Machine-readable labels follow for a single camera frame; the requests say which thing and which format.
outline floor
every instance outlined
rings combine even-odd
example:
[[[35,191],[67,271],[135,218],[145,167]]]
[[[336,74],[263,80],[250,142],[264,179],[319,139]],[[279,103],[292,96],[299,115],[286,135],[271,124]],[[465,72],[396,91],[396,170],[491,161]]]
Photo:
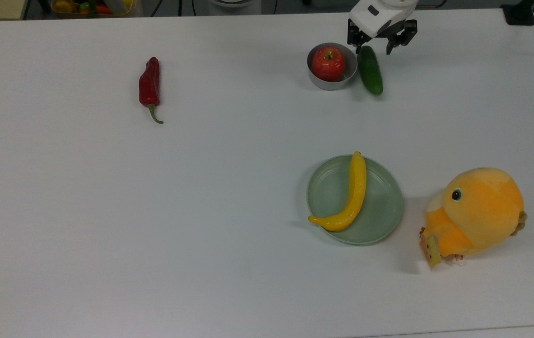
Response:
[[[442,0],[420,0],[419,5],[437,5]],[[291,13],[346,12],[357,0],[261,0],[261,12],[265,15]],[[518,0],[450,0],[440,9],[498,8],[501,4],[516,4]],[[177,0],[141,0],[145,16],[177,16]],[[207,0],[183,0],[182,15],[208,15]],[[30,0],[25,13],[26,20],[58,19],[52,13],[46,14],[37,0]]]

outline red chili pepper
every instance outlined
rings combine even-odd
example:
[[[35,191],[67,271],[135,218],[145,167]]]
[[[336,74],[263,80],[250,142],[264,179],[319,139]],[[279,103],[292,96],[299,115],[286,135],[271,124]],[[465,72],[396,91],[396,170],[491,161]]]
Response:
[[[111,9],[105,5],[96,6],[96,11],[98,14],[112,15]]]
[[[146,63],[146,70],[140,77],[140,103],[148,107],[155,122],[162,124],[162,121],[157,120],[154,115],[155,107],[160,104],[158,98],[159,82],[160,67],[158,60],[153,56]]]

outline yellow banana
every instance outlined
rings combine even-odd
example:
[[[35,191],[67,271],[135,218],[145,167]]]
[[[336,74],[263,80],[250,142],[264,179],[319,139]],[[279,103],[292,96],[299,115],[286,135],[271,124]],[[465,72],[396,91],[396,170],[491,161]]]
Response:
[[[341,231],[346,229],[355,220],[365,199],[367,187],[367,168],[365,159],[360,152],[355,152],[351,159],[351,172],[348,187],[348,199],[344,210],[329,217],[309,216],[311,223],[321,225],[327,231]]]

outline ceramic plate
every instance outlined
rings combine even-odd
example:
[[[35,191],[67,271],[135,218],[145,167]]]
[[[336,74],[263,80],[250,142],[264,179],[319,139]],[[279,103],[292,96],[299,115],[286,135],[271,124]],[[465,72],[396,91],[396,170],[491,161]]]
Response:
[[[351,158],[352,155],[338,156],[316,169],[306,193],[312,215],[326,217],[342,211],[348,199]],[[349,244],[372,244],[382,240],[392,233],[403,215],[403,196],[394,177],[373,160],[365,158],[365,163],[367,189],[361,211],[343,231],[327,231]]]

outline tag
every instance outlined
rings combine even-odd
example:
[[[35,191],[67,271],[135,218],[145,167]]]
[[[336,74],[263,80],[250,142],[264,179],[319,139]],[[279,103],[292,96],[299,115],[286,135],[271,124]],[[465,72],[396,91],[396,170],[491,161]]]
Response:
[[[429,238],[421,236],[420,247],[426,257],[426,261],[430,266],[430,269],[434,269],[434,267],[436,267],[436,265],[442,261],[440,248],[438,247],[438,239],[436,239],[436,236]]]
[[[465,256],[462,254],[456,254],[453,257],[453,264],[463,266],[465,264]]]

